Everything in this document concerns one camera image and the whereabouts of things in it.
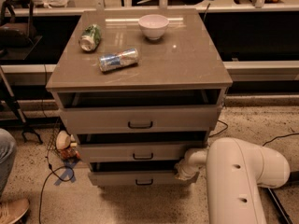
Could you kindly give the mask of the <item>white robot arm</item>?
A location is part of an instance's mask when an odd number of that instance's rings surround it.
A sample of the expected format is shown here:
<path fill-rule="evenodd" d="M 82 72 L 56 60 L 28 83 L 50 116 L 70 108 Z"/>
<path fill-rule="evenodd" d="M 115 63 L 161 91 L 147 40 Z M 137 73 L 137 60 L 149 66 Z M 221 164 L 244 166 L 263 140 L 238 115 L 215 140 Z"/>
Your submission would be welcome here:
<path fill-rule="evenodd" d="M 189 180 L 201 167 L 206 168 L 209 224 L 267 224 L 259 188 L 280 188 L 291 173 L 278 151 L 236 138 L 186 151 L 175 165 L 176 178 Z"/>

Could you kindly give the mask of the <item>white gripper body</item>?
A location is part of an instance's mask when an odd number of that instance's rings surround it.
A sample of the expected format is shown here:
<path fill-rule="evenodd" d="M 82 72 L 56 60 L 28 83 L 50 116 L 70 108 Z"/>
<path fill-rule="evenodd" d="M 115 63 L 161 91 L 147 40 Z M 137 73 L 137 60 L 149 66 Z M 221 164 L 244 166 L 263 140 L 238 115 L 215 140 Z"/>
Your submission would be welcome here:
<path fill-rule="evenodd" d="M 175 169 L 177 170 L 176 179 L 187 181 L 195 177 L 198 173 L 198 168 L 190 166 L 185 161 L 180 161 L 175 164 Z"/>

